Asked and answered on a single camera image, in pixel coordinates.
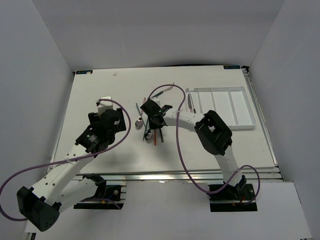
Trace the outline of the orange chopstick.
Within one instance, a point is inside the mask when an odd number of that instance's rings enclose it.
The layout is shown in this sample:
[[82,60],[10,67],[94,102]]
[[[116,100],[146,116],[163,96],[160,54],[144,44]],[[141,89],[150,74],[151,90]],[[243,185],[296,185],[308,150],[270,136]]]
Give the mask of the orange chopstick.
[[154,134],[154,136],[153,136],[153,138],[154,138],[154,146],[156,146],[157,145],[157,130],[156,129],[154,129],[154,132],[153,132]]

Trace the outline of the pink handled knife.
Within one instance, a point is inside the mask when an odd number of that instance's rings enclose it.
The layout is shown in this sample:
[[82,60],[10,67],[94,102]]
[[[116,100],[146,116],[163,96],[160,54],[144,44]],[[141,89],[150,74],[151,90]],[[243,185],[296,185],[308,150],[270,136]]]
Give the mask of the pink handled knife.
[[187,104],[188,104],[188,109],[191,113],[194,112],[194,108],[193,108],[193,104],[192,104],[192,100],[191,100],[191,95],[190,93],[187,96]]

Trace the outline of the floral handled knife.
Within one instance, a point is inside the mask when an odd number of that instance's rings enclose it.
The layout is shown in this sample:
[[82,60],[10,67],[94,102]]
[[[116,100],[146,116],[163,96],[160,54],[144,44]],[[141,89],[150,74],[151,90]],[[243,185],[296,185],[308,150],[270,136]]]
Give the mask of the floral handled knife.
[[190,94],[190,102],[191,102],[192,112],[193,112],[193,113],[197,113],[197,112],[196,112],[196,109],[195,109],[195,104],[194,104],[194,101],[193,101],[192,94]]

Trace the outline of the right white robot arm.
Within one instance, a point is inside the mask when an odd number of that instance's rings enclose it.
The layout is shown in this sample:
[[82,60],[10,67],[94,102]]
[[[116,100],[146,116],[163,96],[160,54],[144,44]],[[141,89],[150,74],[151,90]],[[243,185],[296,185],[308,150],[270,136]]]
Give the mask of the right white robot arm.
[[240,171],[232,149],[232,131],[213,110],[191,113],[171,105],[159,106],[148,99],[140,109],[147,115],[151,129],[177,127],[197,134],[203,148],[214,155],[223,175],[226,195],[236,200],[244,193],[246,178]]

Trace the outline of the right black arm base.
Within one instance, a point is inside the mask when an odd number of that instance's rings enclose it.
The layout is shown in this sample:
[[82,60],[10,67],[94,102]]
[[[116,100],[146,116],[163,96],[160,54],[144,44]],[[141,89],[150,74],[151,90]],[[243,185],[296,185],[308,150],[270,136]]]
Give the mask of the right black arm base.
[[257,212],[255,190],[246,183],[239,193],[227,185],[222,191],[209,194],[209,206],[212,213]]

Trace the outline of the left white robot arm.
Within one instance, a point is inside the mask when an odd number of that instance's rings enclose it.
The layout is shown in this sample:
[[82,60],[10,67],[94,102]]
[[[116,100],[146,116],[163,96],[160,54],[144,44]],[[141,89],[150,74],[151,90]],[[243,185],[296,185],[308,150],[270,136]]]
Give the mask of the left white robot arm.
[[107,182],[100,175],[83,176],[74,186],[71,180],[115,141],[118,132],[126,130],[121,108],[106,109],[103,113],[89,113],[89,126],[76,139],[66,162],[52,168],[30,188],[21,187],[17,192],[20,213],[38,230],[51,228],[60,214],[85,199],[103,198]]

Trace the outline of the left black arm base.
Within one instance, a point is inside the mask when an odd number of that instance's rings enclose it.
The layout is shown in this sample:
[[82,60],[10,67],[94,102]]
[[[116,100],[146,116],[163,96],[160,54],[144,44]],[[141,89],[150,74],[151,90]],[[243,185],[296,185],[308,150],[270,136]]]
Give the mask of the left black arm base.
[[86,174],[83,180],[91,180],[97,186],[93,196],[73,206],[75,210],[121,210],[124,206],[127,186],[124,183],[109,183],[99,174]]

